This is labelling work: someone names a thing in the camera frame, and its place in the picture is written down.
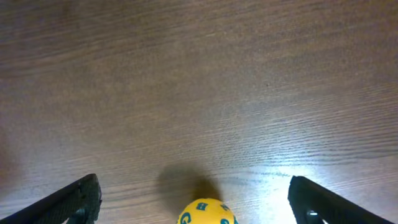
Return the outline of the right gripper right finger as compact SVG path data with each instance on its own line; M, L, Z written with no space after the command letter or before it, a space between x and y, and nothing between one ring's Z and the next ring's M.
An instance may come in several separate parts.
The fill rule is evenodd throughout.
M288 201L298 224L393 224L303 176L293 176Z

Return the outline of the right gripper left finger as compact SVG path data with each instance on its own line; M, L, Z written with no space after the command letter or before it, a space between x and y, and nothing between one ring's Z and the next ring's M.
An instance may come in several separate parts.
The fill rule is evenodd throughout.
M101 188L88 174L36 203L1 220L1 224L91 224L98 220Z

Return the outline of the yellow letter ball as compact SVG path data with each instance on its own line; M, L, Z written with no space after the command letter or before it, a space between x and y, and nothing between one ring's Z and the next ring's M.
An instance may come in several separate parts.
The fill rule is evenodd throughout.
M199 198L183 209L176 224L238 224L238 221L222 201Z

